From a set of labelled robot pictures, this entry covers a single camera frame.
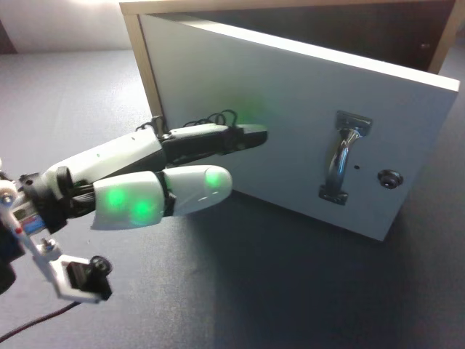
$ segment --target door handle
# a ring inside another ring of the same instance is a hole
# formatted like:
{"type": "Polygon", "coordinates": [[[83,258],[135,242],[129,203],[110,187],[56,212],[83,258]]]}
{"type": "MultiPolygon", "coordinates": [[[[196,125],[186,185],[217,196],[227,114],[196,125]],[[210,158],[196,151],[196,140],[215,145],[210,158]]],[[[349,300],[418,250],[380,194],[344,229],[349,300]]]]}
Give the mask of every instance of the door handle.
{"type": "Polygon", "coordinates": [[[365,137],[370,131],[373,121],[363,116],[338,111],[336,114],[336,129],[340,141],[331,159],[324,185],[320,186],[320,194],[324,200],[334,204],[345,205],[349,194],[342,191],[342,183],[347,167],[347,159],[356,140],[365,137]]]}

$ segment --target robotic hand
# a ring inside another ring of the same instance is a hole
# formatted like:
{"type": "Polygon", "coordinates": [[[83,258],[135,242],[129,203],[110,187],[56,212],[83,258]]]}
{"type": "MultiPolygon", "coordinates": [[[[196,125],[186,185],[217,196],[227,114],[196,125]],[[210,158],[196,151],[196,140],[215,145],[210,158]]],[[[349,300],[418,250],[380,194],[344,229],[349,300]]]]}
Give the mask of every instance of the robotic hand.
{"type": "Polygon", "coordinates": [[[55,240],[44,238],[35,245],[31,237],[44,229],[53,234],[68,219],[92,211],[92,229],[122,230],[217,204],[232,190],[226,169],[174,166],[253,148],[267,139],[260,125],[208,123],[158,137],[154,131],[141,129],[111,140],[17,182],[0,172],[0,294],[15,281],[10,263],[26,248],[59,298],[107,300],[111,264],[105,258],[68,256],[55,240]]]}

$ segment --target glowing green spot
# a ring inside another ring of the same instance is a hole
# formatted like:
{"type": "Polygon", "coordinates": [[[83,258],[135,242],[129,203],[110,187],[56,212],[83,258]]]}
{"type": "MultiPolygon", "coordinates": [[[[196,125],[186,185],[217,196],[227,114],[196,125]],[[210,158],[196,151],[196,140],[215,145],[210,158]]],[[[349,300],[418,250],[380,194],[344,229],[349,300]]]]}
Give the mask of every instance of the glowing green spot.
{"type": "Polygon", "coordinates": [[[157,205],[151,200],[138,201],[132,208],[132,221],[136,225],[147,225],[157,217],[157,205]]]}
{"type": "Polygon", "coordinates": [[[108,191],[107,194],[107,207],[109,211],[121,211],[126,204],[126,193],[124,190],[114,188],[108,191]]]}
{"type": "Polygon", "coordinates": [[[205,183],[210,188],[218,188],[221,185],[221,176],[218,172],[207,171],[205,173],[205,183]]]}

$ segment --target wooden edge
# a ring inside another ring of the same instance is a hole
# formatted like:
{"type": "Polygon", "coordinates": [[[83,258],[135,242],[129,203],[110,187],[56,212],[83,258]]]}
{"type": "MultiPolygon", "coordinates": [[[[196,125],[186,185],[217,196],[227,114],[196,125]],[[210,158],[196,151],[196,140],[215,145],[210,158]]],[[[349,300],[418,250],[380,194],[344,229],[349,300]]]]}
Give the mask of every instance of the wooden edge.
{"type": "Polygon", "coordinates": [[[266,9],[327,5],[390,4],[447,0],[147,0],[120,2],[123,15],[148,15],[167,12],[219,11],[229,9],[266,9]]]}
{"type": "Polygon", "coordinates": [[[148,105],[152,116],[162,115],[160,97],[155,83],[155,76],[153,75],[152,65],[148,57],[147,47],[145,46],[145,39],[142,34],[142,28],[138,15],[125,15],[124,22],[131,41],[132,50],[136,57],[137,67],[142,78],[145,94],[147,95],[148,105]]]}
{"type": "Polygon", "coordinates": [[[441,70],[445,56],[454,45],[458,29],[463,21],[465,21],[465,0],[456,0],[450,12],[449,20],[442,32],[441,39],[437,44],[431,63],[429,64],[428,71],[430,73],[438,74],[441,70]]]}

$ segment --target cabinet door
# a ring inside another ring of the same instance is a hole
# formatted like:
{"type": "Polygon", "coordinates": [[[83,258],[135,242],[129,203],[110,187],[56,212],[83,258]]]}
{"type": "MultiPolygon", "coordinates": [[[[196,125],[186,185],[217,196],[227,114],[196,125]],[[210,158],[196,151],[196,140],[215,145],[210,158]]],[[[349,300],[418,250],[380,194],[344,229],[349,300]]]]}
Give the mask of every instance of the cabinet door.
{"type": "Polygon", "coordinates": [[[384,239],[458,81],[193,17],[140,20],[170,129],[226,108],[269,129],[263,146],[201,163],[240,192],[384,239]]]}

